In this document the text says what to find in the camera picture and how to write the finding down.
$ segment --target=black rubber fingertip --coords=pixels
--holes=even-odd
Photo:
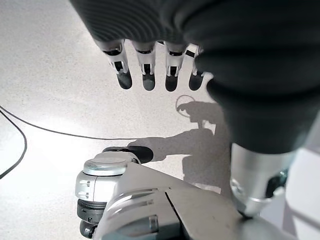
[[[136,155],[142,164],[148,163],[154,158],[154,152],[146,146],[110,146],[102,152],[130,152]]]
[[[128,71],[127,73],[117,74],[116,77],[118,78],[118,82],[121,88],[129,89],[132,87],[132,78],[130,71]]]
[[[189,80],[189,88],[192,91],[198,90],[201,87],[203,79],[204,79],[204,77],[201,76],[201,74],[193,75],[191,73],[190,80]]]
[[[165,88],[169,92],[173,92],[176,90],[178,85],[178,77],[177,76],[166,76],[165,77]]]
[[[156,79],[155,79],[155,75],[150,75],[150,74],[146,74],[146,75],[142,75],[142,83],[143,83],[143,87],[145,90],[147,91],[151,91],[155,88],[156,85]]]
[[[243,217],[243,219],[245,219],[245,220],[253,219],[252,216],[247,216],[247,215],[245,215],[242,211],[238,211],[238,213],[240,213],[241,216]]]

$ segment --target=gray floor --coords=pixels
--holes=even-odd
[[[149,167],[229,196],[229,138],[205,83],[191,91],[185,57],[176,91],[165,89],[164,47],[156,50],[156,87],[142,86],[136,53],[126,43],[133,87],[123,90],[106,57],[65,0],[0,3],[0,104],[56,131],[15,121],[25,132],[23,162],[0,181],[0,236],[7,240],[83,239],[74,184],[83,163],[109,146],[145,145]],[[17,130],[0,117],[0,171],[23,150]]]

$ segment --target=robotic hand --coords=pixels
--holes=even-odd
[[[230,186],[236,209],[253,217],[284,192],[290,164],[320,105],[320,2],[71,3],[124,89],[132,85],[124,39],[133,41],[148,91],[155,86],[155,41],[166,42],[168,91],[177,86],[187,44],[199,46],[190,79],[214,74],[207,91],[221,105],[232,137]]]

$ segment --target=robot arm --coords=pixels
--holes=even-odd
[[[119,149],[88,160],[78,175],[75,194],[83,236],[94,240],[295,239],[260,217],[242,220],[229,199],[145,167],[129,148]]]
[[[208,93],[231,133],[230,185],[253,217],[285,186],[290,164],[320,104],[318,1],[71,0],[120,85],[132,81],[123,44],[134,41],[144,87],[154,87],[153,44],[166,42],[166,88],[177,86],[186,43],[201,48],[195,69],[214,74]]]

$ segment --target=white surface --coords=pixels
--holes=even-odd
[[[158,44],[156,86],[148,92],[136,53],[127,42],[133,86],[123,90],[68,1],[3,0],[0,32],[0,103],[9,111],[33,124],[73,134],[158,137],[139,140],[151,144],[157,154],[158,161],[147,166],[229,194],[226,128],[220,113],[216,120],[214,111],[209,119],[205,116],[208,106],[214,106],[205,90],[208,79],[198,91],[189,90],[191,58],[184,59],[177,89],[167,92],[165,51]],[[181,95],[199,101],[189,112],[204,119],[178,114],[175,104]],[[191,100],[181,97],[178,105]],[[204,129],[199,129],[199,121]],[[27,136],[28,149],[22,163],[0,181],[0,238],[83,239],[74,196],[77,174],[103,148],[134,140],[81,139],[15,122]],[[23,139],[3,117],[0,129],[2,172],[19,158]]]

